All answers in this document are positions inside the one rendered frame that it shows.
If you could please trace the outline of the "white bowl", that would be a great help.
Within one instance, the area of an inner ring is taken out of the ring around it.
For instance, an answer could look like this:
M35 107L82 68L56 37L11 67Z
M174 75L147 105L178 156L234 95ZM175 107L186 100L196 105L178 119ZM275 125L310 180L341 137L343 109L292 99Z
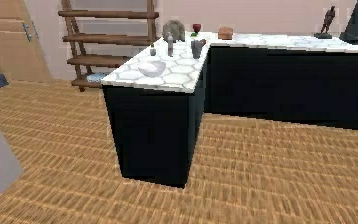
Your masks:
M160 76L166 68L166 63L162 61L142 62L138 65L138 70L146 77L155 78Z

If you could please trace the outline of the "grey mug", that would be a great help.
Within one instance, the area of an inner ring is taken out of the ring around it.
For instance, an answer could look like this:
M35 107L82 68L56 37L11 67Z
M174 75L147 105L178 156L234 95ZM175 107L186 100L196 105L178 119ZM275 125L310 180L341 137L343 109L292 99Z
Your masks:
M194 59L199 59L203 46L206 44L205 39L193 40L191 42L191 50Z

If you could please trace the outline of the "black counter with marble top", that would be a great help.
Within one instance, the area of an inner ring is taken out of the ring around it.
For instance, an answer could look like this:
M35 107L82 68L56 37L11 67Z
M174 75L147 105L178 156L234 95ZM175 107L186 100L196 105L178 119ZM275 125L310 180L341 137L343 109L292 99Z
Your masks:
M182 187L204 113L317 123L358 130L358 45L338 38L205 32L199 59L190 41L164 40L101 81L123 176ZM138 65L162 61L144 76Z

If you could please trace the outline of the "grey rounded lump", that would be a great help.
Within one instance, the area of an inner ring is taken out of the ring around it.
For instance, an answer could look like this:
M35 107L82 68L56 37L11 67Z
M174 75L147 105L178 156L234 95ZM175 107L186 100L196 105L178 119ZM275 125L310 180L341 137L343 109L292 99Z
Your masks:
M168 34L171 34L173 41L185 41L185 27L179 20L169 20L163 25L162 36L165 41L168 40Z

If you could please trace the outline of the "brown bread loaf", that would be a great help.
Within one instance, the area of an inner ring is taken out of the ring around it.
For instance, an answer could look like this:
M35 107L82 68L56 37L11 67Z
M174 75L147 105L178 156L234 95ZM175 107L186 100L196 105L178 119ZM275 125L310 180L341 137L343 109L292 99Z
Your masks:
M233 38L233 29L231 27L221 27L218 31L218 38L222 40L231 40Z

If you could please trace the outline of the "brown wooden ladder shelf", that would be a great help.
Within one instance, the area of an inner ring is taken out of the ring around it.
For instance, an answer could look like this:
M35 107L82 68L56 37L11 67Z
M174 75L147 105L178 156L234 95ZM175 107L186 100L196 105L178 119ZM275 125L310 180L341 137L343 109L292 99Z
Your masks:
M146 10L142 12L75 10L70 0L61 0L61 5L62 9L58 15L64 18L67 29L67 35L63 36L62 40L70 44L72 52L72 57L67 60L67 63L74 66L76 73L76 78L71 81L71 85L78 87L81 92L84 92L86 88L101 87L99 81L93 82L87 79L93 74L92 66L118 68L128 60L127 56L88 54L84 47L85 43L149 46L157 40L155 20L159 17L159 13L155 11L154 0L146 0ZM145 19L147 35L82 33L78 28L77 17Z

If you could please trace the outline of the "dark brown figurine statue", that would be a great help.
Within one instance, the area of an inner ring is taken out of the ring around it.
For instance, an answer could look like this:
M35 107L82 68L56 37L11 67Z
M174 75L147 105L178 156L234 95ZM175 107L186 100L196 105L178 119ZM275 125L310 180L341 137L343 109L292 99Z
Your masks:
M328 33L329 28L335 18L336 11L335 7L331 6L330 9L325 13L322 28L319 33L315 33L314 36L318 39L331 39L332 35Z

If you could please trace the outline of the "light wooden cabinet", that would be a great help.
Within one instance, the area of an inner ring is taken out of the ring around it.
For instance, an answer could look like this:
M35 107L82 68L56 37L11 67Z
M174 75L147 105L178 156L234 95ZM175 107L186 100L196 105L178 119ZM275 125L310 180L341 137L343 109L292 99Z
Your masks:
M29 42L22 27L29 26ZM24 0L0 0L0 68L8 80L53 81Z

